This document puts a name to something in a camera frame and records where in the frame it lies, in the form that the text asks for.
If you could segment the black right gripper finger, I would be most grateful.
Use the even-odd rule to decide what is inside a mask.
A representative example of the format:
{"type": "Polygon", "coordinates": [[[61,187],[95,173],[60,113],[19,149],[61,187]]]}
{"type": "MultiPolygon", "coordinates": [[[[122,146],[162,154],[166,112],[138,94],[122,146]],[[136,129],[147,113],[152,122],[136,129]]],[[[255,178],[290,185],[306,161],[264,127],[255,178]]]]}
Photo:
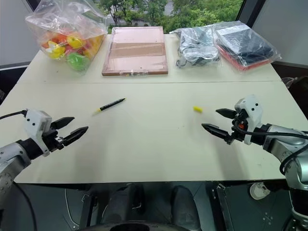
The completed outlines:
{"type": "Polygon", "coordinates": [[[223,140],[227,140],[228,138],[231,137],[227,131],[221,130],[219,127],[215,125],[202,123],[201,126],[210,134],[218,138],[221,138],[223,140]]]}
{"type": "Polygon", "coordinates": [[[221,108],[216,110],[217,113],[222,115],[223,117],[229,118],[229,119],[235,119],[235,111],[227,108],[221,108]]]}

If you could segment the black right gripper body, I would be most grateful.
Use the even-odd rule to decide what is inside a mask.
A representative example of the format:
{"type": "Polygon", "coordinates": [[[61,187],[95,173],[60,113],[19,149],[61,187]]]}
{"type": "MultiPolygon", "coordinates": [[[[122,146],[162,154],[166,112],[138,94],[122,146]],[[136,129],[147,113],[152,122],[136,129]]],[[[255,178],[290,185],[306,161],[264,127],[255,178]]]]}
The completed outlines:
{"type": "Polygon", "coordinates": [[[245,133],[248,128],[248,114],[245,110],[236,112],[234,110],[227,110],[227,118],[232,119],[232,133],[225,140],[227,144],[231,144],[234,140],[244,141],[245,133]]]}

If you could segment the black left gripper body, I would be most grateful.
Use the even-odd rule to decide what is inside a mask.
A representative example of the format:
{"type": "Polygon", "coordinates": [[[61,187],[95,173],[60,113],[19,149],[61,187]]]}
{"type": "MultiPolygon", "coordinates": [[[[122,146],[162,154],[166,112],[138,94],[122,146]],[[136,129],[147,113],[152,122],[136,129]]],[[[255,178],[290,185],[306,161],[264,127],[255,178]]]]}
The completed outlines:
{"type": "Polygon", "coordinates": [[[42,139],[50,152],[61,150],[64,148],[63,139],[58,137],[58,131],[51,128],[42,134],[42,139]]]}

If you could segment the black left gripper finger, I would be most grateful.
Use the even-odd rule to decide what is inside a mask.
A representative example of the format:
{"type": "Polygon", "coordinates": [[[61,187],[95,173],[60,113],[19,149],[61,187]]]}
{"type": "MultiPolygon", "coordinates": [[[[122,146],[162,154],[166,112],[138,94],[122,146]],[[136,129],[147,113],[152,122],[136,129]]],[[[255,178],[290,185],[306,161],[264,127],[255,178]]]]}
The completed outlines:
{"type": "Polygon", "coordinates": [[[63,128],[65,126],[67,126],[74,119],[75,118],[71,117],[71,116],[60,118],[60,119],[53,121],[51,123],[51,128],[63,128]]]}
{"type": "Polygon", "coordinates": [[[88,126],[78,128],[71,132],[68,136],[63,138],[63,145],[68,146],[72,144],[73,142],[77,141],[79,138],[81,138],[88,130],[88,126]]]}

